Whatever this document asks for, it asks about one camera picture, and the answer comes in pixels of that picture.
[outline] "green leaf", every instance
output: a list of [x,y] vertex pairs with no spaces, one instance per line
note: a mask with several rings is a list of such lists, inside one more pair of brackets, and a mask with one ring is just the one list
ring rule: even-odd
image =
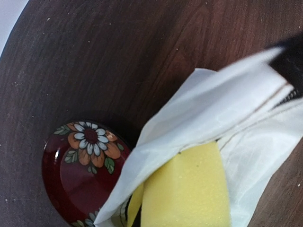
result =
[[73,155],[74,153],[76,153],[75,150],[69,150],[69,152],[68,152],[68,154],[71,154],[71,155]]
[[65,161],[66,163],[71,163],[72,157],[66,156],[65,159],[64,159],[64,161]]
[[108,170],[109,174],[113,174],[115,170],[115,162],[110,157],[105,158],[104,165]]
[[66,124],[63,126],[63,128],[64,128],[65,130],[67,130],[67,131],[70,131],[70,130],[71,130]]
[[117,145],[118,145],[120,150],[124,150],[124,147],[120,143],[118,143]]
[[59,134],[62,133],[63,131],[64,131],[64,129],[58,128],[58,129],[54,132],[54,134],[55,134],[55,135],[59,135]]
[[96,216],[93,213],[89,213],[89,217],[92,221],[95,221]]
[[97,170],[96,170],[96,168],[95,167],[91,167],[91,171],[93,172],[93,174],[97,174]]
[[71,158],[71,162],[74,163],[77,160],[78,160],[78,155],[77,155],[77,153],[74,153],[73,156],[72,156],[72,158]]
[[92,220],[89,220],[88,218],[85,219],[85,223],[86,223],[89,227],[95,227],[93,221],[92,221]]
[[85,227],[82,221],[77,220],[77,223],[79,224],[79,226]]
[[71,225],[75,227],[80,227],[80,225],[77,222],[71,223]]
[[63,130],[62,132],[59,133],[59,135],[63,136],[66,135],[67,133],[69,133],[70,131],[68,130]]

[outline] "white cloth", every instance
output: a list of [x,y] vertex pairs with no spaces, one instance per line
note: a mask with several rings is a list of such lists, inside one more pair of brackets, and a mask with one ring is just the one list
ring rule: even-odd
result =
[[301,100],[272,110],[293,89],[268,65],[282,51],[219,72],[196,69],[144,126],[94,224],[113,227],[111,216],[155,170],[180,151],[220,138],[232,226],[246,227],[270,177],[303,136]]

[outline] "black object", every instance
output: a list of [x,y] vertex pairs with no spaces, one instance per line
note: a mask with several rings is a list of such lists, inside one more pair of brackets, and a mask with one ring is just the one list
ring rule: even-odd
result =
[[274,46],[285,50],[277,56],[270,66],[283,76],[294,90],[278,105],[303,97],[303,33],[282,41]]

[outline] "orange flower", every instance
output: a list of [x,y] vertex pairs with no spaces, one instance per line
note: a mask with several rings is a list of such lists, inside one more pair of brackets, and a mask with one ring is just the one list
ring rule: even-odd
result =
[[112,159],[121,157],[120,149],[113,143],[117,136],[110,131],[89,122],[70,123],[68,127],[74,131],[68,135],[68,142],[73,149],[78,149],[82,165],[86,166],[91,161],[95,167],[101,168],[104,165],[104,153]]
[[115,142],[118,138],[114,134],[112,134],[109,130],[106,130],[106,137],[109,141]]
[[109,142],[107,144],[107,150],[105,150],[104,153],[112,159],[118,159],[121,157],[120,149],[113,142]]
[[101,168],[104,165],[104,154],[101,152],[99,156],[96,156],[94,153],[89,155],[86,150],[79,149],[78,151],[79,162],[86,166],[91,161],[95,167]]
[[75,124],[78,124],[78,122],[72,122],[72,123],[68,123],[67,124],[67,127],[69,127],[71,130],[73,131],[78,131],[76,128],[75,128]]

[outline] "wood grain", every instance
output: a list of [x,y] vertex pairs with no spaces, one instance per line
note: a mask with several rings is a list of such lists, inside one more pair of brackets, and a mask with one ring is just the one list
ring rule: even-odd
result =
[[[295,0],[30,0],[0,59],[2,226],[67,226],[41,178],[56,126],[88,118],[135,145],[194,68],[218,70],[297,33],[302,13]],[[301,226],[300,151],[250,226]]]

